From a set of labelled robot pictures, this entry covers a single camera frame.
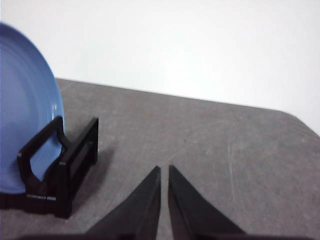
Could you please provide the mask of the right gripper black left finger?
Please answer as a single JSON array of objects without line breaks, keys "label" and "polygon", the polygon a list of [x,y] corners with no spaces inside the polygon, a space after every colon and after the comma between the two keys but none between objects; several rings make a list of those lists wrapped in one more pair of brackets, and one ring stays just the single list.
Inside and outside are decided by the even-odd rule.
[{"label": "right gripper black left finger", "polygon": [[91,240],[154,240],[161,210],[161,169],[156,166],[114,210],[85,235]]}]

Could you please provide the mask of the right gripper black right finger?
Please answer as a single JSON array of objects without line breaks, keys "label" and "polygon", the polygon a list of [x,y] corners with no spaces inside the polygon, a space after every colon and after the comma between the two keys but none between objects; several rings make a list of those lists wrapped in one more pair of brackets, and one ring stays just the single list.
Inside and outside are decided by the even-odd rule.
[{"label": "right gripper black right finger", "polygon": [[174,166],[168,169],[168,207],[175,240],[247,240],[249,235],[209,203]]}]

